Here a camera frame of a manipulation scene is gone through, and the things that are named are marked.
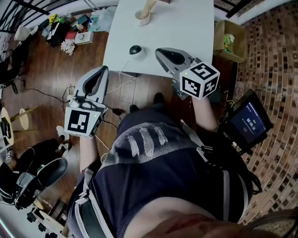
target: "sneaker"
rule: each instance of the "sneaker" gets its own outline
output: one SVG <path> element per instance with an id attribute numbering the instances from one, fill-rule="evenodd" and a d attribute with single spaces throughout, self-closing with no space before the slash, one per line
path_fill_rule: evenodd
<path id="1" fill-rule="evenodd" d="M 129 107 L 129 113 L 136 112 L 136 111 L 139 111 L 139 108 L 136 105 L 133 104 Z"/>
<path id="2" fill-rule="evenodd" d="M 33 30 L 30 32 L 31 35 L 34 35 L 38 31 L 38 26 L 34 27 Z"/>
<path id="3" fill-rule="evenodd" d="M 157 93 L 154 95 L 153 104 L 164 103 L 164 97 L 162 93 Z"/>
<path id="4" fill-rule="evenodd" d="M 65 158 L 67 156 L 68 151 L 69 151 L 69 147 L 70 147 L 69 143 L 59 145 L 58 150 L 64 151 L 63 155 L 62 155 L 63 158 Z"/>
<path id="5" fill-rule="evenodd" d="M 64 128 L 62 126 L 57 126 L 56 130 L 58 136 L 60 136 L 62 139 L 64 138 L 64 140 L 69 140 L 69 134 L 64 131 Z"/>

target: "plastic bag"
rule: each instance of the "plastic bag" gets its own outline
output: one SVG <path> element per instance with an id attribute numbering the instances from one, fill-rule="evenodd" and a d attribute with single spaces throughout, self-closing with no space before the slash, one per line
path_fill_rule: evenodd
<path id="1" fill-rule="evenodd" d="M 117 7 L 111 6 L 92 13 L 88 31 L 109 32 Z"/>

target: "brick wall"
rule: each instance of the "brick wall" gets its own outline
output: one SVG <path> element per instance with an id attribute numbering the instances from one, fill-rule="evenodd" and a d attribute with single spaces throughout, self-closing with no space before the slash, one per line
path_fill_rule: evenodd
<path id="1" fill-rule="evenodd" d="M 239 64 L 235 99 L 253 89 L 274 128 L 245 155 L 263 192 L 253 196 L 244 223 L 298 204 L 298 3 L 288 2 L 244 25 L 247 61 Z"/>

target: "backpack strap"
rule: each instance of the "backpack strap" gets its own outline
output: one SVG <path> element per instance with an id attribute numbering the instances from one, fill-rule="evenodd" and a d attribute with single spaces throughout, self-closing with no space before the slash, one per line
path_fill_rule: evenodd
<path id="1" fill-rule="evenodd" d="M 79 195 L 80 198 L 78 200 L 76 200 L 75 202 L 75 217 L 78 223 L 78 226 L 82 232 L 82 235 L 84 238 L 90 238 L 88 235 L 88 232 L 86 230 L 86 227 L 90 228 L 92 226 L 97 226 L 97 224 L 95 224 L 96 222 L 94 221 L 93 224 L 89 224 L 90 222 L 92 222 L 92 220 L 90 219 L 82 219 L 81 217 L 81 213 L 80 213 L 80 209 L 84 209 L 86 207 L 92 207 L 94 210 L 94 214 L 97 218 L 97 221 L 105 235 L 106 238 L 113 238 L 113 235 L 103 217 L 103 214 L 100 210 L 100 207 L 97 203 L 97 200 L 92 192 L 92 190 L 89 188 L 89 184 L 92 180 L 93 177 L 93 172 L 90 169 L 86 169 L 85 173 L 84 173 L 84 184 L 83 184 L 83 192 Z M 83 206 L 86 202 L 91 203 L 92 206 Z"/>
<path id="2" fill-rule="evenodd" d="M 243 198 L 244 198 L 244 207 L 243 207 L 243 212 L 242 212 L 242 215 L 240 217 L 239 220 L 242 220 L 242 218 L 244 217 L 245 215 L 245 212 L 247 210 L 247 206 L 248 206 L 248 192 L 247 192 L 247 188 L 246 188 L 246 185 L 245 185 L 245 182 L 244 180 L 242 179 L 242 177 L 240 175 L 238 175 L 239 178 L 240 178 L 240 181 L 241 181 L 241 184 L 242 184 L 242 188 L 243 188 Z"/>
<path id="3" fill-rule="evenodd" d="M 227 170 L 223 170 L 223 220 L 229 220 L 230 212 L 230 175 Z"/>

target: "black pants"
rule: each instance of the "black pants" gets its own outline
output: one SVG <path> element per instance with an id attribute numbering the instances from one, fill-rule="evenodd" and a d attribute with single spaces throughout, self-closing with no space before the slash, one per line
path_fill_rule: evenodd
<path id="1" fill-rule="evenodd" d="M 46 165 L 54 159 L 59 158 L 55 152 L 59 147 L 56 139 L 49 139 L 32 146 L 33 149 L 27 149 L 17 162 L 15 171 L 21 173 L 28 172 L 32 175 L 37 175 L 37 170 L 41 165 Z"/>

